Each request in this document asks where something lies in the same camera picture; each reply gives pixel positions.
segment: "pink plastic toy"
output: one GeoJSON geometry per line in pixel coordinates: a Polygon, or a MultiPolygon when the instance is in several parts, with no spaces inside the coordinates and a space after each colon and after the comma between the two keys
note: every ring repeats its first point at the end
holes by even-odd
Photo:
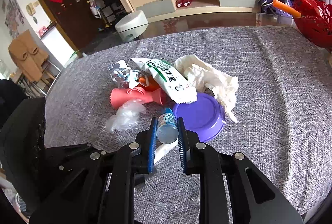
{"type": "Polygon", "coordinates": [[[145,103],[156,102],[163,106],[166,94],[161,88],[153,92],[147,92],[142,87],[133,89],[115,88],[111,91],[110,102],[115,109],[120,108],[125,102],[132,99],[140,99],[145,103]]]}

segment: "red bottle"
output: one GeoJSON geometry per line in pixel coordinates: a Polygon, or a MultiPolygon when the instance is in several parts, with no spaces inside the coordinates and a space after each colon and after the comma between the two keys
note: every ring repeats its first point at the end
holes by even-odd
{"type": "Polygon", "coordinates": [[[189,6],[192,0],[183,0],[183,6],[189,6]]]}
{"type": "Polygon", "coordinates": [[[183,0],[176,0],[176,6],[182,7],[183,6],[183,0]]]}

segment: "purple bag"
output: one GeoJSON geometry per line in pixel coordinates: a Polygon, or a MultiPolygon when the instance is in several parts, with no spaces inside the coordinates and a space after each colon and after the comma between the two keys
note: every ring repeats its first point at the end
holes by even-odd
{"type": "MultiPolygon", "coordinates": [[[[283,2],[284,4],[293,7],[293,2],[292,0],[278,0],[283,2]]],[[[258,3],[262,7],[262,13],[267,13],[267,14],[273,14],[273,15],[278,15],[278,16],[284,16],[284,17],[289,17],[293,18],[291,15],[286,13],[285,11],[282,11],[280,9],[275,8],[272,5],[273,0],[259,0],[258,3]]]]}

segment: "brown jacket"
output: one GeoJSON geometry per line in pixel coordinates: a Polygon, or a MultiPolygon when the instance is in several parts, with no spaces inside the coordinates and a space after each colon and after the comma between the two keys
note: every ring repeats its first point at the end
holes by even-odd
{"type": "Polygon", "coordinates": [[[37,46],[29,30],[13,39],[8,51],[14,63],[31,82],[40,80],[43,75],[42,64],[49,55],[37,46]]]}

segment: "clear plastic vial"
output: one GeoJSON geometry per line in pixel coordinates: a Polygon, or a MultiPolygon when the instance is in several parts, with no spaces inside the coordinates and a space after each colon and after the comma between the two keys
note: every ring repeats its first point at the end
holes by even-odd
{"type": "Polygon", "coordinates": [[[170,108],[166,108],[158,119],[157,139],[163,144],[175,142],[179,136],[176,119],[170,108]]]}

